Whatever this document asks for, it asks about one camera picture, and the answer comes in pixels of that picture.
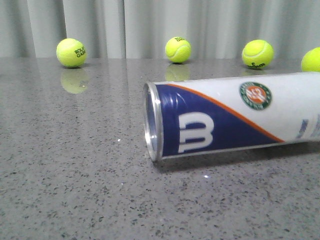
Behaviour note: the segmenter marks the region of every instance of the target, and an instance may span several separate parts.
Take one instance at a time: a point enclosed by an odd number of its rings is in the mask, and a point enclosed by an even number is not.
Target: yellow tennis ball
[[[245,65],[253,69],[267,66],[274,58],[273,47],[265,40],[248,42],[242,50],[242,60]]]
[[[56,46],[56,57],[63,66],[75,68],[85,62],[87,53],[80,41],[66,38]]]
[[[191,45],[184,38],[175,36],[166,43],[165,53],[170,61],[183,63],[190,57]]]
[[[166,68],[165,80],[169,82],[185,81],[190,78],[187,64],[172,63]]]
[[[308,51],[301,61],[303,72],[320,72],[320,47]]]

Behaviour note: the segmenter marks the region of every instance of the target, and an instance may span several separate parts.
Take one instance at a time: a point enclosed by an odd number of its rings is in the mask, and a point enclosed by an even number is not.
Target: white curtain
[[[277,58],[320,47],[320,0],[0,0],[0,57],[53,57],[64,38],[91,58],[165,56],[175,36],[193,59],[237,58],[264,39]]]

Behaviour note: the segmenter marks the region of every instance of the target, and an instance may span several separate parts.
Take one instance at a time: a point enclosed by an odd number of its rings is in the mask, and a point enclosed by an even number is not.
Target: tennis ball
[[[66,38],[56,46],[56,57],[63,66],[76,68],[85,62],[87,53],[80,41]]]
[[[320,72],[320,47],[308,51],[301,61],[303,72]]]
[[[191,45],[184,38],[175,36],[166,43],[165,53],[170,61],[183,63],[190,57]]]
[[[169,82],[179,82],[188,80],[190,70],[187,64],[172,63],[166,68],[165,80]]]
[[[248,42],[242,50],[243,63],[253,69],[260,69],[271,63],[274,58],[273,47],[265,40]]]
[[[89,76],[83,68],[64,69],[61,85],[70,94],[80,94],[88,88]]]

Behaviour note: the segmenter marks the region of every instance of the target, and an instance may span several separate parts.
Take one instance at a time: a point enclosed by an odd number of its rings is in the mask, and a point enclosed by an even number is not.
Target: metal rim
[[[152,161],[156,162],[162,159],[164,146],[161,102],[154,83],[146,83],[143,89],[145,141]]]

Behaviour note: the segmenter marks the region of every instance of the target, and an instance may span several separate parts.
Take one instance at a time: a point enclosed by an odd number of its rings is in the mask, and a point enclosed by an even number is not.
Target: gray speckled surface
[[[0,239],[320,239],[319,142],[153,165],[144,140],[146,81],[293,73],[300,61],[169,65],[0,58]]]

